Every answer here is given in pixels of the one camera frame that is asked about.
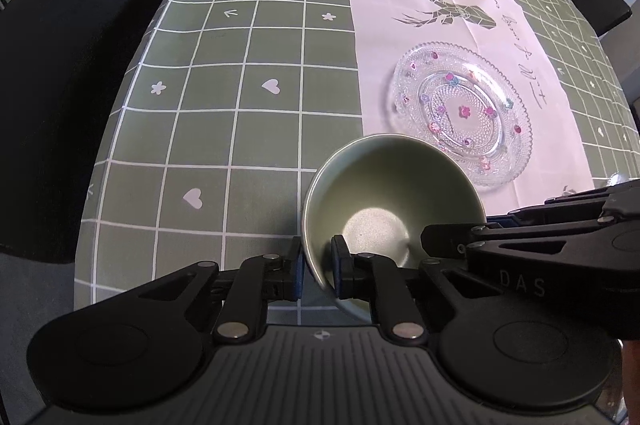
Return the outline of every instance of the white heart print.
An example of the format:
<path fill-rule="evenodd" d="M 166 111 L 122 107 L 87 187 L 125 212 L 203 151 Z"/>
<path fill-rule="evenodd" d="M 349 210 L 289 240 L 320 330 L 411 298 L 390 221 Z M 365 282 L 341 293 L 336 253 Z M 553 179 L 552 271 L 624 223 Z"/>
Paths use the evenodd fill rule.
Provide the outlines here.
<path fill-rule="evenodd" d="M 188 204 L 190 204 L 194 209 L 200 210 L 202 208 L 202 200 L 200 199 L 200 194 L 202 191 L 197 187 L 189 190 L 182 199 L 184 199 Z"/>
<path fill-rule="evenodd" d="M 280 92 L 280 88 L 278 87 L 278 79 L 269 79 L 267 80 L 262 87 L 264 87 L 268 92 L 277 95 Z"/>

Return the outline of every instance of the table runner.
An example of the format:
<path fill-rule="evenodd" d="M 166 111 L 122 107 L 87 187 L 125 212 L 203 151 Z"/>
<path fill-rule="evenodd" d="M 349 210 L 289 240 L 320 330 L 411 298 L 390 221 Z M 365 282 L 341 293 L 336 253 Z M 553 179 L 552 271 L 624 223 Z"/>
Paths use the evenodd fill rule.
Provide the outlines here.
<path fill-rule="evenodd" d="M 260 4 L 265 1 L 289 9 L 264 18 Z M 635 177 L 638 134 L 616 78 L 593 32 L 581 24 L 584 20 L 577 14 L 576 21 L 567 21 L 567 7 L 562 6 L 567 0 L 553 1 L 561 9 L 560 18 L 545 17 L 527 1 L 516 0 L 550 58 L 558 57 L 550 48 L 559 42 L 566 40 L 563 51 L 585 44 L 594 55 L 590 66 L 602 70 L 582 66 L 593 76 L 600 73 L 607 82 L 585 75 L 584 80 L 595 84 L 591 92 L 588 82 L 580 82 L 577 68 L 564 66 L 565 75 L 559 76 L 577 118 L 594 181 L 618 170 Z M 327 13 L 340 15 L 346 24 L 325 30 L 328 21 L 322 16 Z M 124 76 L 98 151 L 76 254 L 76 307 L 147 282 L 154 272 L 163 275 L 200 259 L 221 261 L 223 241 L 225 267 L 237 267 L 244 257 L 286 246 L 287 236 L 297 231 L 298 207 L 314 170 L 345 140 L 362 134 L 350 19 L 350 0 L 166 0 L 161 5 Z M 285 51 L 291 45 L 282 44 L 271 50 L 274 45 L 264 44 L 276 39 L 266 36 L 256 46 L 267 48 L 270 59 L 264 60 L 247 45 L 251 26 L 252 34 L 295 33 L 298 50 L 292 55 Z M 242 50 L 240 55 L 228 43 L 210 39 L 213 34 L 236 33 L 247 37 L 243 46 L 235 44 Z M 198 48 L 206 52 L 196 52 L 190 65 L 198 38 Z M 216 62 L 199 61 L 203 54 Z M 273 82 L 262 86 L 273 78 L 278 79 L 278 94 L 266 89 Z M 233 121 L 228 121 L 236 112 L 235 151 L 229 168 Z M 268 120 L 252 120 L 258 115 Z M 578 115 L 589 120 L 586 126 Z M 244 121 L 248 124 L 243 129 Z M 596 121 L 606 122 L 604 134 L 610 138 L 619 134 L 620 143 L 598 144 Z M 265 131 L 278 138 L 264 143 Z M 168 152 L 170 141 L 172 151 Z M 194 154 L 198 149 L 206 153 Z M 261 163 L 250 162 L 252 156 Z M 285 162 L 276 162 L 282 157 Z M 242 181 L 234 182 L 234 177 Z M 248 188 L 242 190 L 243 184 Z M 185 200 L 196 188 L 200 195 L 194 191 L 187 196 L 190 201 Z M 200 208 L 196 208 L 198 199 Z M 225 206 L 228 227 L 223 232 Z M 240 224 L 232 228 L 233 217 Z M 302 301 L 272 305 L 270 320 L 313 325 L 352 322 L 336 310 L 324 309 L 333 308 L 331 304 L 307 278 Z"/>
<path fill-rule="evenodd" d="M 385 96 L 399 57 L 422 42 L 449 42 L 497 66 L 524 101 L 531 122 L 533 149 L 524 172 L 497 189 L 480 190 L 487 214 L 542 203 L 562 195 L 565 186 L 593 188 L 555 69 L 513 0 L 351 0 L 351 11 L 365 134 L 392 131 L 387 119 L 393 100 Z"/>

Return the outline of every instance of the clear glass dish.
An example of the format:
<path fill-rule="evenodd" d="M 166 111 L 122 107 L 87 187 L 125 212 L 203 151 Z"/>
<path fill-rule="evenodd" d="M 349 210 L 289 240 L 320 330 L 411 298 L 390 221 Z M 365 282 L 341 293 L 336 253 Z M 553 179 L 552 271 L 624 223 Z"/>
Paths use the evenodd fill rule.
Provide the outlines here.
<path fill-rule="evenodd" d="M 420 44 L 399 60 L 392 89 L 396 129 L 444 151 L 476 186 L 500 186 L 527 166 L 527 110 L 507 77 L 477 53 Z"/>

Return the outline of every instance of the green ceramic cup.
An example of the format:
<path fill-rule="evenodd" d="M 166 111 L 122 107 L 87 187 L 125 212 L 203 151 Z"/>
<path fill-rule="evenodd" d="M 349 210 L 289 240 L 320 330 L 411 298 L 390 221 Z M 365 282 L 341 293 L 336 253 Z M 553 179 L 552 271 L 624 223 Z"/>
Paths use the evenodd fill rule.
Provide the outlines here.
<path fill-rule="evenodd" d="M 341 233 L 351 253 L 386 255 L 417 267 L 428 257 L 420 244 L 426 225 L 484 223 L 478 193 L 460 167 L 435 147 L 401 134 L 365 136 L 337 151 L 316 173 L 302 212 L 306 262 L 335 297 L 331 238 Z M 337 304 L 369 320 L 359 300 Z"/>

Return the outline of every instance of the green checkered tablecloth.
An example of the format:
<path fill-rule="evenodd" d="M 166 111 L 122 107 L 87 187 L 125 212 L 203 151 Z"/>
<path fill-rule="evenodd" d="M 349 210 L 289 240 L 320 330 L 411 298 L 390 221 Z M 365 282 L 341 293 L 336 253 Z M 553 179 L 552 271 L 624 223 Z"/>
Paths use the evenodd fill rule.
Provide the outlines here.
<path fill-rule="evenodd" d="M 516 0 L 558 70 L 596 185 L 637 177 L 638 132 L 569 0 Z M 331 29 L 322 16 L 336 15 Z M 311 178 L 362 135 L 350 0 L 166 0 L 114 104 L 87 194 L 76 307 L 196 261 L 287 249 Z M 307 275 L 271 322 L 354 321 Z"/>

